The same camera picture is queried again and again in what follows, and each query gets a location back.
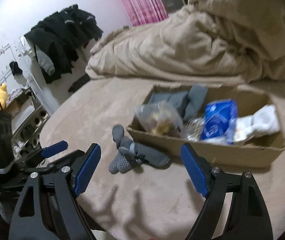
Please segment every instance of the pink curtain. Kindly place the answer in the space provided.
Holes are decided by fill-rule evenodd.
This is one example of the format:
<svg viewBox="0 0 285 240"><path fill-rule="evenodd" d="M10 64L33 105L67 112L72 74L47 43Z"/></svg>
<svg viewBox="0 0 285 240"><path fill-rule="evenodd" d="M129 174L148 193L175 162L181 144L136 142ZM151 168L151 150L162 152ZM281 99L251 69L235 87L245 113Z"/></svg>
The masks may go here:
<svg viewBox="0 0 285 240"><path fill-rule="evenodd" d="M160 22L168 18L162 0L121 0L133 26Z"/></svg>

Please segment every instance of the cardboard box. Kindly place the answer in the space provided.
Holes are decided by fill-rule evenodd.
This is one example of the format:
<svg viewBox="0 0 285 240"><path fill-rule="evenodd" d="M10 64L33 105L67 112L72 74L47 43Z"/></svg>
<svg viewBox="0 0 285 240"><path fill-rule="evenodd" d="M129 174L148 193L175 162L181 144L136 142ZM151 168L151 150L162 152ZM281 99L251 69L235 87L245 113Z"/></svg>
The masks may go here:
<svg viewBox="0 0 285 240"><path fill-rule="evenodd" d="M155 86L143 104L146 104L152 95L157 92L189 91L191 86L161 87ZM261 90L248 90L241 87L209 87L203 109L207 103L232 98L237 102L239 117L254 114L265 105L273 104L268 94ZM163 150L172 156L180 156L182 144L189 142L198 155L203 156L210 163L226 164L244 167L269 167L271 163L285 149L285 138L280 131L273 135L253 138L244 146L220 146L204 142L191 142L186 139L169 136L155 136L144 132L137 119L133 119L127 131L135 142L139 142L159 150Z"/></svg>
<svg viewBox="0 0 285 240"><path fill-rule="evenodd" d="M17 99L14 99L9 105L6 106L4 111L14 117L20 112L20 108L21 105L19 104L19 101Z"/></svg>

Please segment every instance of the blue gripper pad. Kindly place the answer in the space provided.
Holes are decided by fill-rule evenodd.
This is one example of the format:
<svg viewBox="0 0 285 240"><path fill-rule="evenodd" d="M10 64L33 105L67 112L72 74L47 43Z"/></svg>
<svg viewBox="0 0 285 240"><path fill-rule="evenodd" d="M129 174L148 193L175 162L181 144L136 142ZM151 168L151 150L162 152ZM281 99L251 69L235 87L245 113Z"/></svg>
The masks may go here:
<svg viewBox="0 0 285 240"><path fill-rule="evenodd" d="M76 197L84 193L101 158L101 148L93 143L72 165L72 186Z"/></svg>
<svg viewBox="0 0 285 240"><path fill-rule="evenodd" d="M210 177L211 166L204 157L197 155L189 143L183 144L180 154L196 191L202 194L204 198L207 198L212 184Z"/></svg>
<svg viewBox="0 0 285 240"><path fill-rule="evenodd" d="M68 148L68 143L66 141L61 141L61 142L55 143L52 146L44 148L41 152L41 156L43 158L49 158L51 156L56 155L57 153L67 150L67 148Z"/></svg>

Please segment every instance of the beige bedsheet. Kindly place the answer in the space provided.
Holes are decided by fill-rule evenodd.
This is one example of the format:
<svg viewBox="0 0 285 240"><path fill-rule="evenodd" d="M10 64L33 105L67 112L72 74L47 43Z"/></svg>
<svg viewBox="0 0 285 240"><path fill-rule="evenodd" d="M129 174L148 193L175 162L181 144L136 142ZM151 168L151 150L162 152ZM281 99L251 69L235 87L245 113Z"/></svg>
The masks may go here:
<svg viewBox="0 0 285 240"><path fill-rule="evenodd" d="M113 125L126 126L131 122L133 107L142 103L154 83L156 81L120 78L90 81L54 113L40 135L42 147L61 140L68 142L68 150L54 159L76 149L87 150L91 143L101 146L101 161L78 201L104 229L120 240L148 240L152 236L159 240L183 240L204 203L179 160L174 160L166 170L143 165L126 174L112 175L108 171L116 155L111 136ZM285 134L285 82L260 81L249 86L272 93ZM243 171L223 168L227 172ZM285 230L285 151L270 169L251 171L265 199L276 239ZM230 200L228 194L216 236L224 228Z"/></svg>
<svg viewBox="0 0 285 240"><path fill-rule="evenodd" d="M169 19L117 30L87 71L171 81L285 80L285 0L189 0Z"/></svg>

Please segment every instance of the blue package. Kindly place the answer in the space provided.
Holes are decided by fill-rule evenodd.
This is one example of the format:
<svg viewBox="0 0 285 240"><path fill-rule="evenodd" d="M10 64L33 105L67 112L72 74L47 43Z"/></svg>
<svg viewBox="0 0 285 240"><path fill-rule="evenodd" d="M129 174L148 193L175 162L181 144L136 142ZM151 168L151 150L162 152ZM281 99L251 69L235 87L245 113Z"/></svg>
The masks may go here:
<svg viewBox="0 0 285 240"><path fill-rule="evenodd" d="M234 100L224 99L209 103L205 108L201 139L224 137L227 144L233 144L237 117L238 108Z"/></svg>

